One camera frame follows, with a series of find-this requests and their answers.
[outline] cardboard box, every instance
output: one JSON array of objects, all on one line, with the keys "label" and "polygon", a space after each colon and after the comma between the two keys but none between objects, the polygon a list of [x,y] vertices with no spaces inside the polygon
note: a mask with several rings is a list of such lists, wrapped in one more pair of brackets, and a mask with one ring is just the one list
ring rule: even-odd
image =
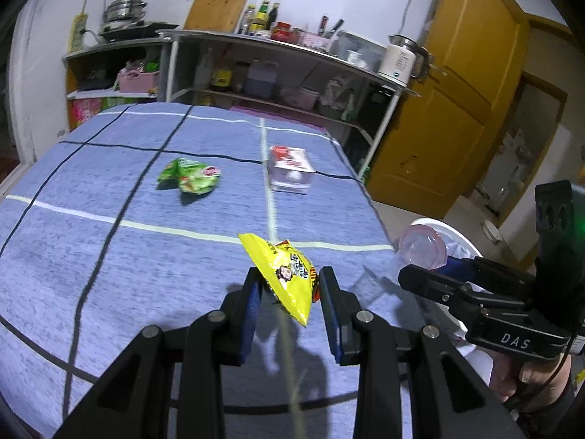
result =
[{"label": "cardboard box", "polygon": [[273,190],[306,195],[314,173],[304,149],[280,145],[270,147],[268,176]]}]

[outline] screw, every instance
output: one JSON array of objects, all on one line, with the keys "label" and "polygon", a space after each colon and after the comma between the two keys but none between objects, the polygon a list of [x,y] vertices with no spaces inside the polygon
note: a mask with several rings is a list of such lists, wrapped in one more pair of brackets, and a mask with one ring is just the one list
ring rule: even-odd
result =
[{"label": "screw", "polygon": [[367,324],[374,319],[374,314],[369,310],[360,310],[358,313],[356,313],[356,318],[360,322],[364,322],[365,324]]},{"label": "screw", "polygon": [[221,322],[225,318],[225,313],[221,312],[221,310],[213,310],[207,315],[207,318],[210,322]]},{"label": "screw", "polygon": [[149,325],[142,329],[142,336],[145,338],[154,338],[159,334],[160,328],[156,325]]},{"label": "screw", "polygon": [[435,325],[426,325],[426,327],[423,327],[422,333],[429,338],[437,338],[439,336],[439,329]]}]

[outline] blue tablecloth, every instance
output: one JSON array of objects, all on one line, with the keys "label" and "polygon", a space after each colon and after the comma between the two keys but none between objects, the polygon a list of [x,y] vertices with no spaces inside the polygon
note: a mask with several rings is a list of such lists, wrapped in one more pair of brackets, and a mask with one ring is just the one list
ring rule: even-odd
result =
[{"label": "blue tablecloth", "polygon": [[[269,145],[308,151],[308,195],[268,189]],[[158,190],[180,156],[220,167],[217,188],[198,199]],[[0,205],[0,391],[14,412],[51,437],[143,326],[182,327],[218,308],[251,266],[245,232],[289,239],[363,307],[423,325],[414,296],[385,278],[393,248],[328,134],[217,108],[116,107],[55,145]],[[335,364],[320,304],[308,327],[288,330],[306,437],[351,437],[359,371]],[[294,436],[281,335],[265,298],[248,363],[223,369],[224,402],[253,407],[226,415],[228,437]]]}]

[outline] shelf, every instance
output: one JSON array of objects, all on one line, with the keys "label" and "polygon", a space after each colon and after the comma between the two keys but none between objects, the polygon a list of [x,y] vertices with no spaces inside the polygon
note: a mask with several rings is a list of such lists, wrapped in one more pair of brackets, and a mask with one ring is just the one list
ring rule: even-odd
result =
[{"label": "shelf", "polygon": [[256,38],[254,36],[247,36],[243,34],[234,34],[234,33],[221,33],[218,31],[203,31],[203,30],[158,30],[157,33],[161,36],[162,39],[172,40],[172,41],[181,41],[181,40],[212,40],[212,41],[224,41],[224,42],[233,42],[238,44],[245,44],[249,46],[256,46],[259,48],[265,49],[274,49],[275,51],[287,52],[289,54],[295,54],[301,57],[311,58],[314,61],[329,64],[331,66],[337,67],[338,69],[342,69],[348,72],[351,72],[355,75],[360,77],[366,78],[371,80],[372,82],[376,82],[378,84],[382,84],[384,86],[388,86],[391,89],[397,92],[405,92],[411,96],[418,97],[419,94],[414,92],[412,89],[408,87],[403,87],[391,79],[385,78],[378,73],[371,72],[353,64],[348,63],[347,61],[341,60],[331,54],[327,54],[321,51],[315,51],[314,49],[305,48],[303,46],[299,46],[296,44],[290,44],[288,42],[281,42],[281,41],[274,41],[274,40],[264,40],[260,38]]},{"label": "shelf", "polygon": [[102,51],[112,51],[114,49],[121,48],[135,48],[140,46],[151,46],[151,45],[162,45],[165,41],[162,38],[140,38],[137,40],[123,40],[123,41],[112,41],[103,42],[89,46],[88,48],[80,49],[79,51],[69,52],[63,56],[63,60],[69,60],[72,58],[78,58],[79,56],[85,56],[86,54],[93,54]]},{"label": "shelf", "polygon": [[157,95],[147,92],[120,92],[119,90],[113,89],[75,90],[67,94],[68,101],[74,101],[75,99],[103,99],[106,97],[156,99]]},{"label": "shelf", "polygon": [[184,96],[185,94],[188,94],[192,90],[193,90],[193,87],[188,87],[187,89],[178,90],[177,92],[175,92],[174,94],[171,95],[171,100],[169,102],[172,102],[175,99],[178,99],[179,97]]},{"label": "shelf", "polygon": [[237,94],[235,92],[219,92],[218,90],[210,90],[210,89],[202,89],[202,90],[198,90],[197,92],[201,92],[203,94],[211,94],[211,95],[215,95],[215,96],[229,97],[232,99],[239,99],[241,101],[256,102],[257,104],[264,104],[264,105],[271,106],[271,107],[277,107],[279,109],[285,109],[285,110],[289,110],[291,112],[296,112],[299,114],[305,114],[305,115],[310,115],[312,117],[317,117],[319,119],[327,120],[329,122],[335,122],[335,123],[339,123],[342,125],[347,125],[349,127],[357,128],[359,130],[359,132],[362,134],[362,136],[366,139],[366,141],[370,145],[373,144],[373,140],[372,140],[372,137],[370,137],[370,134],[367,133],[359,125],[354,124],[352,122],[346,122],[344,120],[332,119],[331,117],[326,117],[326,116],[321,115],[320,113],[314,112],[312,110],[298,109],[297,107],[291,107],[290,105],[279,104],[278,102],[268,101],[267,99],[260,99],[257,97],[248,96],[246,94]]}]

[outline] human hand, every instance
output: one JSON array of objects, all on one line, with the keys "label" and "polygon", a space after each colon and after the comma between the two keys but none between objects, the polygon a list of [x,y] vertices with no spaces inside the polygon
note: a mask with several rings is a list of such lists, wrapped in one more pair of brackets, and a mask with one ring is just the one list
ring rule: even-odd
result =
[{"label": "human hand", "polygon": [[[557,360],[549,362],[528,361],[522,365],[520,373],[514,371],[513,361],[510,356],[498,352],[489,352],[494,361],[491,371],[490,389],[495,391],[500,400],[505,402],[510,396],[516,393],[518,383],[544,384],[556,370],[563,355]],[[571,357],[569,356],[563,368],[554,379],[534,397],[522,410],[525,412],[535,411],[551,405],[561,396],[571,374]]]}]

